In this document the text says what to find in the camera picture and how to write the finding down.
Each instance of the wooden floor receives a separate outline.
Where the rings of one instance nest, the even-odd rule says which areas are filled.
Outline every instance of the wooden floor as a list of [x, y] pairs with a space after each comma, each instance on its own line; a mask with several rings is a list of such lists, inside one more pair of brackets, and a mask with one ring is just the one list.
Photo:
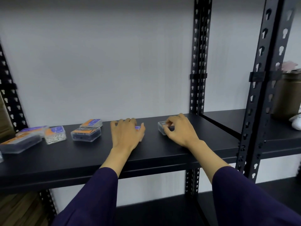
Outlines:
[[38, 193], [0, 195], [1, 226], [48, 226]]

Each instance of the hand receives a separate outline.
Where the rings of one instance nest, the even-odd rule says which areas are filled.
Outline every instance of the hand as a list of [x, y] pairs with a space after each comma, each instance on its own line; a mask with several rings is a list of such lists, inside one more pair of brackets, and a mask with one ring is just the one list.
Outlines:
[[[172, 124], [175, 125], [174, 131], [171, 131], [168, 128]], [[199, 141], [199, 138], [190, 121], [182, 113], [180, 113], [178, 116], [171, 116], [167, 119], [166, 125], [164, 125], [164, 132], [171, 140], [188, 149], [193, 143]]]
[[121, 119], [118, 122], [111, 121], [113, 148], [122, 149], [127, 151], [127, 153], [131, 153], [143, 138], [145, 132], [144, 123], [141, 124], [139, 131], [135, 129], [136, 125], [137, 122], [134, 118], [127, 118], [125, 121]]

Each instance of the white wall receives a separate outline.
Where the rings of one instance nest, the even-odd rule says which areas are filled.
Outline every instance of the white wall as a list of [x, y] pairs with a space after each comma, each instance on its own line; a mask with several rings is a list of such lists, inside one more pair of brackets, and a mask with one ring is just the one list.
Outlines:
[[[213, 0], [205, 111], [245, 108], [264, 0]], [[301, 6], [285, 60], [301, 64]], [[29, 125], [188, 112], [193, 0], [0, 0], [0, 38]], [[257, 181], [300, 155], [262, 160]], [[184, 193], [184, 172], [122, 179], [118, 205]], [[200, 192], [210, 190], [201, 172]], [[53, 189], [61, 211], [82, 186]]]

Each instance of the purple long-sleeve shirt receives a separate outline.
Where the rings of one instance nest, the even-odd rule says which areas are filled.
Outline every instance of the purple long-sleeve shirt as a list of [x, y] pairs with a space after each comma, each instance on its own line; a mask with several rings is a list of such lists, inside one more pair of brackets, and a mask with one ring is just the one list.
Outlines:
[[[117, 186], [115, 171], [107, 167], [97, 170], [52, 225], [114, 225]], [[301, 225], [300, 215], [232, 167], [215, 173], [212, 190], [219, 226]]]

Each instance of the blue label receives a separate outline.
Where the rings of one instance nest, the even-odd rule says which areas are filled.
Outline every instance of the blue label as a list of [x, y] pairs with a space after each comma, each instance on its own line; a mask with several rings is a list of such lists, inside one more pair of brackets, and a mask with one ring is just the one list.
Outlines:
[[20, 132], [28, 132], [28, 131], [32, 131], [32, 130], [36, 130], [36, 129], [41, 129], [41, 128], [46, 128], [47, 126], [39, 126], [39, 127], [33, 127], [33, 128], [25, 128], [22, 129]]
[[54, 127], [54, 128], [51, 128], [50, 130], [51, 130], [51, 132], [54, 132], [54, 133], [64, 132], [64, 129], [62, 126]]
[[96, 124], [98, 121], [100, 121], [100, 119], [93, 119], [92, 121], [89, 122], [88, 125], [94, 125], [94, 124]]

